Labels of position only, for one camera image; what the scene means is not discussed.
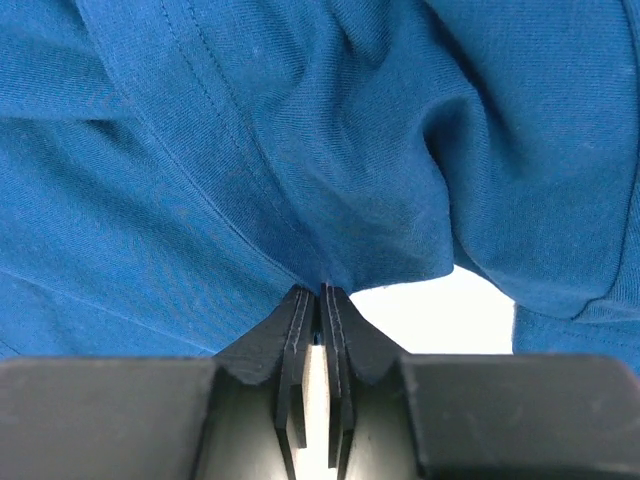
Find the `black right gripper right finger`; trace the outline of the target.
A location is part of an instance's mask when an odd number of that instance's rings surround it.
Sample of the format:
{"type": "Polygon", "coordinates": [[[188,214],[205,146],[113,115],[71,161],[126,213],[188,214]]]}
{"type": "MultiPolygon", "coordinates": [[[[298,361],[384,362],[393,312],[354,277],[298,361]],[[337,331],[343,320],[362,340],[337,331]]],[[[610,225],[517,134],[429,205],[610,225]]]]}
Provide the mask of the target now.
{"type": "Polygon", "coordinates": [[[635,479],[639,382],[589,355],[411,354],[340,288],[318,301],[341,479],[635,479]]]}

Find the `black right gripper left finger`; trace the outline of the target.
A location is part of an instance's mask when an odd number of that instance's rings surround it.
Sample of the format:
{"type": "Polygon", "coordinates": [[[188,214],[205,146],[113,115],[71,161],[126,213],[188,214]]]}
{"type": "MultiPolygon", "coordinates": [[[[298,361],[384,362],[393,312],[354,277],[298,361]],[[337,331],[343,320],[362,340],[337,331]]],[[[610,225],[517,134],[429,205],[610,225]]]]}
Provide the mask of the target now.
{"type": "Polygon", "coordinates": [[[5,479],[291,479],[315,296],[292,288],[212,357],[1,365],[5,479]]]}

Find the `blue t-shirt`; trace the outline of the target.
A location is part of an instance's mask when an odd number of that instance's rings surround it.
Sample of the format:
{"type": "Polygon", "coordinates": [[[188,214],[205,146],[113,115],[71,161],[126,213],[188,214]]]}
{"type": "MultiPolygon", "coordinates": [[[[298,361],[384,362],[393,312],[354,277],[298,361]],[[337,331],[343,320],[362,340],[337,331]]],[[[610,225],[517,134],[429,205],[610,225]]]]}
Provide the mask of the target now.
{"type": "Polygon", "coordinates": [[[1,354],[211,355],[465,268],[639,365],[635,1],[5,1],[1,354]]]}

